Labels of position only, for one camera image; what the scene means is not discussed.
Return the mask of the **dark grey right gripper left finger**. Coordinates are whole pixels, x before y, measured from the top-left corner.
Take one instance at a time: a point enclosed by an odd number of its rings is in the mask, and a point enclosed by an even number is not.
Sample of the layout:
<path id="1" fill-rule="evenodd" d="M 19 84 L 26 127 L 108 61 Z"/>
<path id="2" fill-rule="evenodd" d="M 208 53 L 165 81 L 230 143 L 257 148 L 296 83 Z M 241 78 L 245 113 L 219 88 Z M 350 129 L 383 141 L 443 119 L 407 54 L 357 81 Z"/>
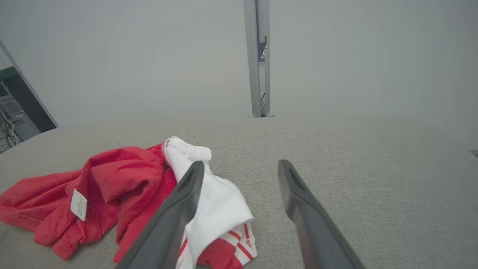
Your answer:
<path id="1" fill-rule="evenodd" d="M 193 162 L 130 247 L 118 269 L 174 269 L 186 225 L 198 208 L 204 163 Z"/>

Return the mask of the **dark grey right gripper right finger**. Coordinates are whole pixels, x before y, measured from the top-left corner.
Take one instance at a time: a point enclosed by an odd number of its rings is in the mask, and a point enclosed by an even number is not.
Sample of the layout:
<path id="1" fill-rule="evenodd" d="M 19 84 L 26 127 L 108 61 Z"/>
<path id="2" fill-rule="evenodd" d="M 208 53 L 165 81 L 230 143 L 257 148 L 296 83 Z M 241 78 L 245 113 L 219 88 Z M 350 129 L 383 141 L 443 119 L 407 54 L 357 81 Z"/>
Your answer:
<path id="1" fill-rule="evenodd" d="M 288 160 L 278 162 L 282 203 L 297 228 L 306 269 L 364 269 L 350 244 Z"/>

